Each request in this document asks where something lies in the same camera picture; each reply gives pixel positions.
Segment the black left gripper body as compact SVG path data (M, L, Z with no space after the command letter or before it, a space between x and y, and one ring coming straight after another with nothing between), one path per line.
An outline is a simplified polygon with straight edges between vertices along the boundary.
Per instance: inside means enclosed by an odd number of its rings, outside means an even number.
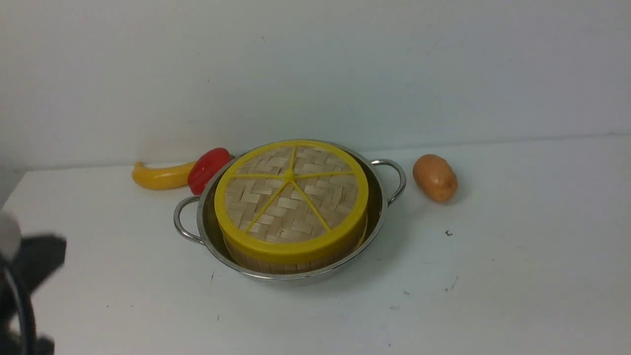
M1 257L1 353L54 355L56 344L37 334L32 294L65 263L66 240L54 235L22 238L13 261Z

